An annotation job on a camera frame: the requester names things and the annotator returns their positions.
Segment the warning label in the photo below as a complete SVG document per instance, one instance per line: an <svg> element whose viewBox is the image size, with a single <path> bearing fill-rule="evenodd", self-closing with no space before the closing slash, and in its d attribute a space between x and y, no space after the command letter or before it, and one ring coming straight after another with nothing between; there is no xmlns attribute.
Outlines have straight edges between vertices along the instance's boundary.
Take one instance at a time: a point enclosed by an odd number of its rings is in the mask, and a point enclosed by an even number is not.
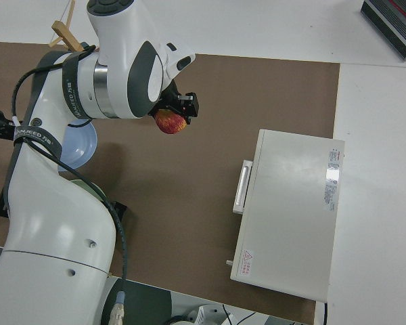
<svg viewBox="0 0 406 325"><path fill-rule="evenodd" d="M250 276L253 256L253 251L250 251L249 249L242 250L242 258L239 265L241 276Z"/></svg>
<svg viewBox="0 0 406 325"><path fill-rule="evenodd" d="M325 210L335 211L337 208L337 187L340 181L340 155L339 149L332 149L328 155L328 168L326 169L326 186L323 200Z"/></svg>

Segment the white case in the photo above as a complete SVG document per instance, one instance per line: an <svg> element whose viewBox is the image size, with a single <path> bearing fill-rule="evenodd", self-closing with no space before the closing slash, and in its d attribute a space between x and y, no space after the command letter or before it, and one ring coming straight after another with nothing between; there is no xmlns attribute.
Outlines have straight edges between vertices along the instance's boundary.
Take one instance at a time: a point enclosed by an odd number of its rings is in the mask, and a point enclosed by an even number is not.
<svg viewBox="0 0 406 325"><path fill-rule="evenodd" d="M344 142L260 130L231 279L327 301Z"/></svg>

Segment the robotic arm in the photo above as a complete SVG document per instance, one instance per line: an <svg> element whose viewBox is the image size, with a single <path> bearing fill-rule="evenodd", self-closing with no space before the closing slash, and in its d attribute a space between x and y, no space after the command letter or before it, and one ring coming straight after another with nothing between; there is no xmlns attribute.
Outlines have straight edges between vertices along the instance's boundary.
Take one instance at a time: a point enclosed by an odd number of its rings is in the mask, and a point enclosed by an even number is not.
<svg viewBox="0 0 406 325"><path fill-rule="evenodd" d="M100 52L47 54L39 67L50 68L37 70L24 122L13 117L0 324L92 324L112 260L116 230L108 206L60 177L54 159L40 152L59 159L75 118L139 118L168 109L189 123L198 113L196 95L182 96L173 80L194 60L192 51L161 35L141 0L103 3L87 5ZM12 128L3 115L0 123Z"/></svg>

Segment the light blue bowl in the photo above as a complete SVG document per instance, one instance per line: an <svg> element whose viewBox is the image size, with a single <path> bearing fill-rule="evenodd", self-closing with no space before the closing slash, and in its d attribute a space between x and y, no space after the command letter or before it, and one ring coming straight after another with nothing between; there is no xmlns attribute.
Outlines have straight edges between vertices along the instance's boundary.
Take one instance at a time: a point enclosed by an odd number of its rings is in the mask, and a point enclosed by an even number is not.
<svg viewBox="0 0 406 325"><path fill-rule="evenodd" d="M72 121L73 125L81 125L87 120ZM97 135L92 123L84 127L67 127L62 145L61 161L73 169L87 163L93 156L97 145Z"/></svg>

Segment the red apple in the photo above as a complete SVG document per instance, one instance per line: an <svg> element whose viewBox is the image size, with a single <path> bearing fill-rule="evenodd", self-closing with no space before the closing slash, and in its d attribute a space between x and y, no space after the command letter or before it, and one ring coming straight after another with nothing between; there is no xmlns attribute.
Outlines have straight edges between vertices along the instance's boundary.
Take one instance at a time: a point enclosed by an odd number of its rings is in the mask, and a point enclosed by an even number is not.
<svg viewBox="0 0 406 325"><path fill-rule="evenodd" d="M160 109L156 112L155 122L160 130L167 134L175 134L187 126L182 116L165 109Z"/></svg>

